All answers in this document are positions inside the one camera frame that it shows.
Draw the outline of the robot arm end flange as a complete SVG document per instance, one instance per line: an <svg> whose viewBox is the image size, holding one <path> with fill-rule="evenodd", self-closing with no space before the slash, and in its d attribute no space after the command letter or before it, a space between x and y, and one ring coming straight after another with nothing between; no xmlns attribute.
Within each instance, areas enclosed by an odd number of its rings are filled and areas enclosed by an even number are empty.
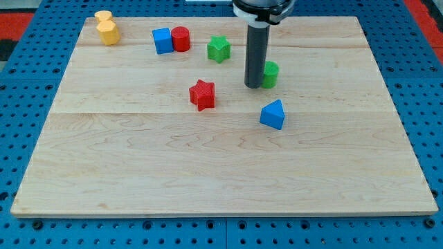
<svg viewBox="0 0 443 249"><path fill-rule="evenodd" d="M278 25L293 12L295 2L296 0L232 0L235 15L255 28Z"/></svg>

